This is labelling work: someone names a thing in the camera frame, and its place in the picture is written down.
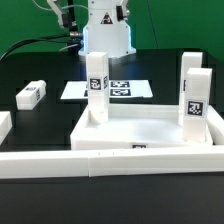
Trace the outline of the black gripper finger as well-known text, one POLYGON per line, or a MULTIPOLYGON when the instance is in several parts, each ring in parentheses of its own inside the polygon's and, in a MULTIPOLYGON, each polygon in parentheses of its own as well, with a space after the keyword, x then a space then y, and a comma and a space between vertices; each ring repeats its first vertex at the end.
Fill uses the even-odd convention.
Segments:
POLYGON ((128 18, 130 11, 127 8, 127 5, 128 5, 128 0, 117 0, 116 13, 117 13, 118 21, 123 21, 128 18))
POLYGON ((59 5, 59 0, 47 0, 47 3, 57 15, 58 24, 61 28, 72 29, 75 27, 74 16, 70 11, 64 11, 64 9, 59 5))

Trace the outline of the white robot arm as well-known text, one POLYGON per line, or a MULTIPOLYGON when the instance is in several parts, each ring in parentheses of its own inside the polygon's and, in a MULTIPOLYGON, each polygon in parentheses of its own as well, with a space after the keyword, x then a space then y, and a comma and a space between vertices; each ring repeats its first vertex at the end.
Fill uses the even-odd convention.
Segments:
POLYGON ((128 0, 88 0, 88 22, 82 31, 80 57, 91 52, 106 52, 118 60, 136 53, 131 45, 128 0))

